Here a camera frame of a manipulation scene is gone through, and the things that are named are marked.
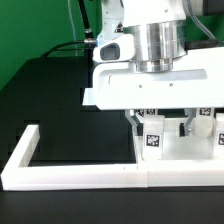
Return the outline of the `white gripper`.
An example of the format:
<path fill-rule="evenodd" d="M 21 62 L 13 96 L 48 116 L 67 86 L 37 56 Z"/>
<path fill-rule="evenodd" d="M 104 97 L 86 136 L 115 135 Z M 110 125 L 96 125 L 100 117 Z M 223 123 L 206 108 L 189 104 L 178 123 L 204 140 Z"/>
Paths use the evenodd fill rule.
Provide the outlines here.
<path fill-rule="evenodd" d="M 195 108 L 224 107 L 224 47 L 190 50 L 167 72 L 138 72 L 132 61 L 134 37 L 124 34 L 93 51 L 93 98 L 102 110 L 123 110 L 138 134 L 140 124 L 130 109 L 185 109 L 179 136 L 190 133 Z"/>

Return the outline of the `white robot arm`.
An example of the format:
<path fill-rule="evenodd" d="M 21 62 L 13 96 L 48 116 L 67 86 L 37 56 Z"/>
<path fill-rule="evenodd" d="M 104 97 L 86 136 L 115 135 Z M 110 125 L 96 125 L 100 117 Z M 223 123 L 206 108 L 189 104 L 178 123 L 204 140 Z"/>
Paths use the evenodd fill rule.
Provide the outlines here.
<path fill-rule="evenodd" d="M 179 109 L 189 126 L 199 108 L 224 107 L 224 47 L 187 43 L 190 0 L 123 0 L 124 34 L 97 48 L 93 97 L 100 109 Z"/>

